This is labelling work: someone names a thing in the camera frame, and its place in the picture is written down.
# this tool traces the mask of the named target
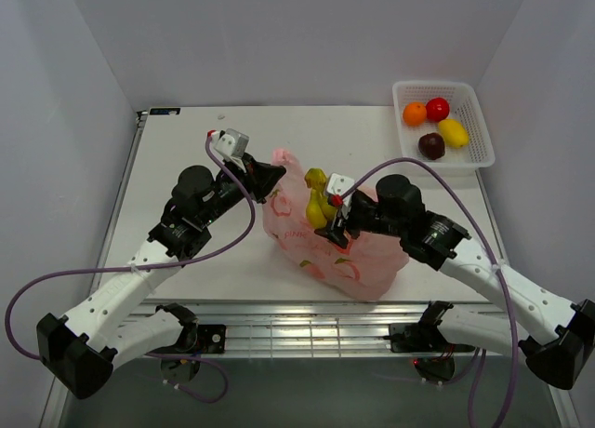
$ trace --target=gray wall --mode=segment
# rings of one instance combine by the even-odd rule
[[[595,0],[525,0],[478,95],[496,147],[484,172],[511,263],[595,298]],[[595,361],[572,391],[595,423]]]
[[[404,78],[477,85],[522,0],[76,0],[135,110],[392,104]]]
[[[9,298],[49,271],[94,265],[134,131],[134,113],[73,0],[0,0],[0,265]],[[71,277],[25,295],[18,339],[89,287]],[[50,374],[0,337],[0,426],[37,426]]]

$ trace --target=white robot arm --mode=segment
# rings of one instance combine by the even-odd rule
[[[233,129],[210,137],[225,167],[254,201],[265,203],[285,168],[256,161],[245,152],[248,137]],[[143,321],[123,323],[160,284],[179,272],[181,262],[198,254],[211,238],[208,226],[243,199],[240,187],[223,171],[213,178],[207,167],[186,168],[161,221],[128,261],[130,272],[115,275],[62,317],[47,314],[39,321],[37,340],[44,365],[76,397],[86,398],[103,386],[114,369],[148,352],[195,353],[198,321],[180,305],[160,306]]]
[[[337,216],[316,233],[345,247],[360,232],[400,237],[403,250],[473,288],[502,310],[506,303],[494,266],[469,232],[445,216],[426,210],[419,189],[402,175],[377,183],[375,201],[359,190],[341,197],[353,179],[332,174],[325,194]],[[508,265],[497,266],[508,285],[527,366],[548,384],[570,389],[595,346],[595,303],[575,304],[557,296]],[[432,302],[420,321],[388,337],[414,352],[467,344],[510,355],[509,321],[466,312],[449,302]]]

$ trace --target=pink plastic bag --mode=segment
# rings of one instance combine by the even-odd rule
[[[287,150],[277,149],[272,163],[284,166],[287,173],[263,207],[264,231],[285,256],[315,279],[356,300],[378,300],[409,261],[399,239],[362,233],[357,239],[350,239],[346,249],[331,244],[315,234],[306,219],[310,191],[298,160]],[[374,192],[363,191],[376,199]]]

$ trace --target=white plastic basket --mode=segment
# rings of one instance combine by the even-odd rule
[[[421,160],[443,173],[458,175],[470,174],[478,167],[494,164],[494,148],[483,120],[480,103],[471,86],[461,82],[402,81],[392,86],[392,97],[402,156]],[[421,126],[410,127],[403,121],[403,109],[410,102],[418,101],[425,104],[436,97],[448,101],[449,118],[457,120],[467,130],[469,145],[460,149],[446,146],[442,158],[430,161],[419,152],[417,142],[423,135],[437,132],[438,124],[426,121]]]

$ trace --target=red apple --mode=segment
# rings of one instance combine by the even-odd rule
[[[434,98],[426,104],[426,117],[435,123],[448,117],[450,106],[444,98]]]

